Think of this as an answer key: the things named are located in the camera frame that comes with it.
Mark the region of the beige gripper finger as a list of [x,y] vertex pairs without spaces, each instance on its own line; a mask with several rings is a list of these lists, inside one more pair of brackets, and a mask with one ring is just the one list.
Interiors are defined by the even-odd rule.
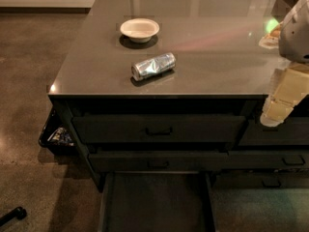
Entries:
[[276,69],[270,79],[260,122],[266,127],[277,127],[309,94],[309,65],[292,62],[286,69]]
[[269,33],[264,35],[259,41],[259,46],[266,48],[266,49],[277,48],[279,45],[281,26],[282,24],[279,23]]

